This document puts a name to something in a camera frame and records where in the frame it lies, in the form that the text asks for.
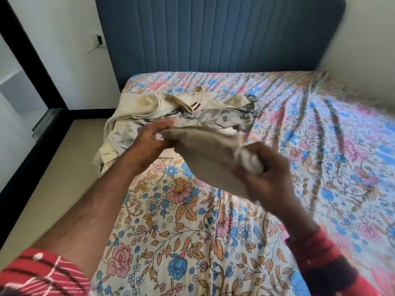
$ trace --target mattress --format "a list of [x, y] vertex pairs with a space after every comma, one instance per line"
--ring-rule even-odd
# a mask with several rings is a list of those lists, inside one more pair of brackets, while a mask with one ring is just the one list
[[[139, 74], [123, 92], [178, 94], [197, 85], [219, 99], [259, 97], [265, 109], [245, 143], [262, 141], [289, 159], [304, 207], [372, 285], [395, 294], [395, 119], [326, 72]], [[188, 202], [168, 200], [176, 182]], [[157, 159], [130, 185], [96, 290], [309, 295], [287, 237], [273, 215], [201, 182], [182, 159]]]

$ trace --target bed frame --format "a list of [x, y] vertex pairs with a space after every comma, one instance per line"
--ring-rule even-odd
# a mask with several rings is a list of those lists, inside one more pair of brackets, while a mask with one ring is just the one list
[[96, 0], [120, 89], [157, 71], [316, 69], [345, 0]]

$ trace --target gray patterned fabric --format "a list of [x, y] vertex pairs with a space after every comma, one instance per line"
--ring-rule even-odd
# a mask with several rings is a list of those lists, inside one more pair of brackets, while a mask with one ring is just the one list
[[[203, 109], [189, 113], [184, 108], [177, 109], [163, 117], [177, 118], [177, 126], [206, 125], [210, 128], [225, 129], [233, 127], [238, 131], [248, 132], [254, 120], [263, 110], [262, 104], [254, 95], [245, 95], [250, 104], [235, 109]], [[109, 140], [118, 155], [122, 154], [133, 143], [141, 128], [155, 119], [139, 119], [130, 121], [121, 130], [109, 135]]]
[[157, 71], [314, 70], [344, 0], [96, 0], [120, 89]]

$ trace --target red striped sleeve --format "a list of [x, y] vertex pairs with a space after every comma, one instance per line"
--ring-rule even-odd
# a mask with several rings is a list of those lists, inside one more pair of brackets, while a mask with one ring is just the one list
[[86, 296], [90, 283], [76, 265], [61, 256], [28, 248], [0, 272], [0, 289], [32, 296]]
[[286, 243], [312, 295], [378, 295], [323, 230], [306, 239], [289, 238]]

